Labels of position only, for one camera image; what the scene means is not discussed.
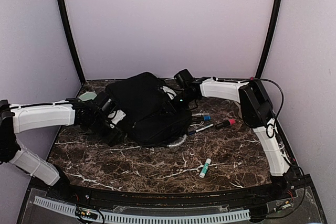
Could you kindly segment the black student backpack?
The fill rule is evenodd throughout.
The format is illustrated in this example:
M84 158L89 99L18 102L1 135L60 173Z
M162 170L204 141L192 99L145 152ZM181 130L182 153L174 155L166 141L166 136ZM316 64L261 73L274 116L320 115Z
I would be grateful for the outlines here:
M165 81L144 72L105 87L116 108L126 114L121 128L143 147L167 146L186 135L191 123L192 113L184 107L177 114L159 114L157 87L162 85Z

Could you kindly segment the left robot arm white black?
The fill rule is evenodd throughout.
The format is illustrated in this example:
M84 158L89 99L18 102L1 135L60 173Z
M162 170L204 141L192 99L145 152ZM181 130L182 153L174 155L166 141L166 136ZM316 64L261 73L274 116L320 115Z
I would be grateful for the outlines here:
M61 200L69 201L74 197L74 189L68 185L67 176L19 142L17 134L45 127L78 125L114 141L123 135L118 126L125 116L105 92L86 92L77 98L25 105L2 100L1 163L11 163L42 180L53 187Z

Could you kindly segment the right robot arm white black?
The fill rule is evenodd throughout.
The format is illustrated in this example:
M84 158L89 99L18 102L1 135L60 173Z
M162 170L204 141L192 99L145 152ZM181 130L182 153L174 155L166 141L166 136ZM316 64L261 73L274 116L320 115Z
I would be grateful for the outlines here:
M201 98L218 98L234 101L240 106L241 118L253 130L265 153L271 178L277 180L268 188L273 200L280 199L288 191L283 179L290 169L303 170L293 163L277 129L278 113L263 85L264 79L223 79L217 77L195 78L187 69L174 76L178 90L166 83L159 90L168 96L169 111L187 107Z

